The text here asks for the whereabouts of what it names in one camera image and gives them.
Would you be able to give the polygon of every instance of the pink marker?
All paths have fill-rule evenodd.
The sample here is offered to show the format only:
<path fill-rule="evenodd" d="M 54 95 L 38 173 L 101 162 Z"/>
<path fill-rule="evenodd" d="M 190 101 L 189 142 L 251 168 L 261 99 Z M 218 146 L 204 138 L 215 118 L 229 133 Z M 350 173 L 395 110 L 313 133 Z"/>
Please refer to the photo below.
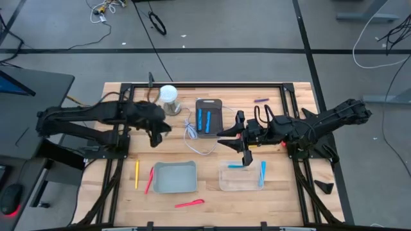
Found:
<path fill-rule="evenodd" d="M 181 207 L 185 207 L 185 206 L 190 206 L 190 205 L 198 205 L 204 203 L 203 199 L 199 199 L 199 200 L 195 200 L 189 203 L 184 203 L 184 204 L 180 204 L 180 205 L 174 205 L 175 208 L 181 208 Z"/>

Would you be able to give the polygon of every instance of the black floor stripe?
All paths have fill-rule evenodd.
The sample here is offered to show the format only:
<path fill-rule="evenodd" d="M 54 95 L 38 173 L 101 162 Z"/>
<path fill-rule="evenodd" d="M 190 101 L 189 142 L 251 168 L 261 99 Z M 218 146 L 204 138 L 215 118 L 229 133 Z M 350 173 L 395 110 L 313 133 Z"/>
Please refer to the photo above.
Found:
<path fill-rule="evenodd" d="M 276 53 L 276 54 L 305 54 L 303 49 L 281 48 L 156 48 L 158 53 Z M 16 49 L 0 49 L 0 53 L 15 53 Z M 152 48 L 130 49 L 22 49 L 20 54 L 152 54 Z"/>
<path fill-rule="evenodd" d="M 9 30 L 12 30 L 12 26 L 14 21 L 16 20 L 17 16 L 19 15 L 21 8 L 24 6 L 24 4 L 26 3 L 26 0 L 20 0 L 20 3 L 17 5 L 16 9 L 13 12 L 12 17 L 10 18 L 10 20 L 7 22 L 7 28 Z M 3 43 L 4 39 L 6 38 L 7 33 L 2 33 L 0 34 L 0 45 Z"/>
<path fill-rule="evenodd" d="M 16 49 L 0 49 L 0 54 L 14 54 Z M 306 54 L 304 49 L 288 48 L 159 48 L 162 54 L 190 54 L 190 53 L 267 53 L 267 54 Z M 19 54 L 152 54 L 152 48 L 128 48 L 128 49 L 22 49 Z M 350 49 L 311 49 L 313 55 L 351 55 Z M 385 55 L 384 49 L 359 49 L 356 55 Z M 392 50 L 390 55 L 411 55 L 411 49 Z"/>
<path fill-rule="evenodd" d="M 327 110 L 326 102 L 324 101 L 324 96 L 322 94 L 319 76 L 317 74 L 317 69 L 315 68 L 314 58 L 311 52 L 310 43 L 308 42 L 307 32 L 304 26 L 304 21 L 302 20 L 302 15 L 300 11 L 300 6 L 298 4 L 298 0 L 293 0 L 293 5 L 294 5 L 295 14 L 297 16 L 297 22 L 298 22 L 298 27 L 300 29 L 302 43 L 304 44 L 304 49 L 305 49 L 306 56 L 307 56 L 308 67 L 310 68 L 311 78 L 314 84 L 314 89 L 315 89 L 314 92 L 317 97 L 317 102 L 320 108 L 320 112 L 325 112 Z"/>
<path fill-rule="evenodd" d="M 302 19 L 302 14 L 301 14 L 300 6 L 298 4 L 298 0 L 293 0 L 293 5 L 294 5 L 295 14 L 297 16 L 297 22 L 298 22 L 299 29 L 300 29 L 302 43 L 304 44 L 304 49 L 306 51 L 308 67 L 310 68 L 311 78 L 313 80 L 314 93 L 317 97 L 317 103 L 319 105 L 320 112 L 324 112 L 327 110 L 326 102 L 324 100 L 324 95 L 322 94 L 319 76 L 317 73 L 317 69 L 315 68 L 313 53 L 310 47 L 310 43 L 308 42 L 307 32 L 304 26 L 304 21 Z M 344 177 L 342 175 L 341 166 L 340 164 L 337 164 L 337 165 L 334 165 L 333 167 L 334 167 L 333 172 L 336 178 L 335 182 L 338 187 L 338 192 L 339 192 L 342 211 L 344 213 L 345 222 L 349 225 L 353 225 L 354 224 L 353 211 L 351 210 L 351 206 L 349 204 L 348 194 L 345 188 Z"/>

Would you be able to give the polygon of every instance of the wooden table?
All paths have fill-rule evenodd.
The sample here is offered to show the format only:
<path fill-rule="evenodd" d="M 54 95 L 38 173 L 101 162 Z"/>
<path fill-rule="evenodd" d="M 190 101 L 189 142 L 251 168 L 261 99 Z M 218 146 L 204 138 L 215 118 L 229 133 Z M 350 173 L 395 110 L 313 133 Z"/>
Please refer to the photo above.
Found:
<path fill-rule="evenodd" d="M 307 108 L 317 111 L 310 83 L 293 83 L 295 95 L 300 110 Z M 110 91 L 119 92 L 121 83 L 106 83 L 103 94 Z M 147 89 L 137 89 L 134 101 L 146 99 Z M 183 107 L 195 111 L 196 98 L 218 98 L 223 105 L 237 110 L 243 110 L 246 119 L 254 118 L 254 99 L 270 98 L 265 102 L 270 105 L 274 114 L 282 115 L 280 93 L 273 88 L 184 88 L 179 89 L 178 101 Z M 118 96 L 107 100 L 117 100 Z M 172 132 L 164 138 L 156 148 L 151 148 L 144 131 L 130 132 L 131 141 L 128 158 L 124 162 L 119 196 L 116 209 L 116 226 L 146 226 L 153 221 L 155 226 L 260 226 L 261 221 L 267 221 L 269 226 L 302 225 L 299 198 L 295 183 L 292 161 L 288 158 L 286 149 L 281 145 L 251 148 L 254 159 L 265 160 L 267 171 L 265 186 L 261 191 L 225 192 L 218 185 L 218 163 L 221 160 L 241 160 L 242 154 L 218 144 L 208 156 L 201 156 L 191 151 L 182 140 L 184 120 L 188 110 L 174 117 L 167 117 L 166 122 L 173 127 Z M 232 126 L 235 114 L 223 108 L 223 123 L 225 128 Z M 190 121 L 195 124 L 194 116 Z M 97 124 L 97 129 L 107 130 L 110 126 Z M 210 150 L 215 139 L 190 140 L 190 145 L 199 151 Z M 134 189 L 135 162 L 139 159 L 139 187 Z M 197 163 L 197 192 L 184 194 L 156 194 L 150 189 L 144 195 L 151 167 L 156 162 L 185 162 L 194 160 Z M 97 160 L 89 166 L 83 175 L 82 185 L 78 194 L 78 207 L 74 222 L 82 219 L 100 195 L 106 160 Z M 311 171 L 314 180 L 335 182 L 333 171 L 327 160 L 311 159 Z M 340 220 L 344 220 L 338 191 L 335 187 L 330 195 L 324 194 L 317 186 L 316 192 L 327 208 Z M 204 204 L 175 209 L 174 205 L 203 199 Z M 311 201 L 306 194 L 306 204 L 310 221 L 313 221 Z M 106 203 L 107 220 L 110 200 Z"/>

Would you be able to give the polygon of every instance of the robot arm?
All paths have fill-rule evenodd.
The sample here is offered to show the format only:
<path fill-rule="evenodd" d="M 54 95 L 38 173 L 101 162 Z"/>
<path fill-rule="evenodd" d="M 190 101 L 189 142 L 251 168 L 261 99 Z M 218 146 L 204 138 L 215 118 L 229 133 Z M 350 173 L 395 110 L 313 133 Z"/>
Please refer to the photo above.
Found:
<path fill-rule="evenodd" d="M 170 132 L 171 127 L 164 122 L 164 110 L 155 103 L 147 101 L 108 101 L 91 107 L 50 107 L 37 114 L 36 131 L 40 136 L 58 133 L 74 135 L 94 140 L 104 146 L 116 146 L 119 142 L 117 130 L 98 131 L 71 122 L 99 121 L 108 125 L 127 125 L 135 129 L 144 129 L 150 137 L 150 146 L 156 147 L 162 142 L 162 132 Z"/>
<path fill-rule="evenodd" d="M 348 99 L 339 106 L 326 112 L 313 114 L 305 109 L 309 114 L 307 119 L 296 119 L 288 116 L 274 115 L 268 105 L 264 105 L 267 120 L 264 121 L 259 116 L 259 107 L 254 108 L 254 119 L 247 121 L 244 126 L 244 112 L 238 111 L 236 124 L 225 131 L 218 133 L 220 137 L 235 137 L 239 139 L 219 140 L 220 144 L 226 145 L 238 153 L 243 152 L 243 165 L 248 166 L 252 162 L 252 153 L 249 145 L 261 146 L 267 144 L 295 144 L 299 150 L 308 150 L 317 143 L 318 139 L 343 125 L 363 124 L 368 121 L 371 112 L 365 108 L 362 101 Z M 262 127 L 258 119 L 267 124 Z"/>

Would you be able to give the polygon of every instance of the yellow marker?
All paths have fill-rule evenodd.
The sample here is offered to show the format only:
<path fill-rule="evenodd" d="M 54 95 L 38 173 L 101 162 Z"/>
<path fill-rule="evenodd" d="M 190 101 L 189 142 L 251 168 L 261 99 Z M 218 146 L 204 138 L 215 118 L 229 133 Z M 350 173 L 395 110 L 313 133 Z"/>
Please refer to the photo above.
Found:
<path fill-rule="evenodd" d="M 139 187 L 139 160 L 136 161 L 136 189 Z"/>

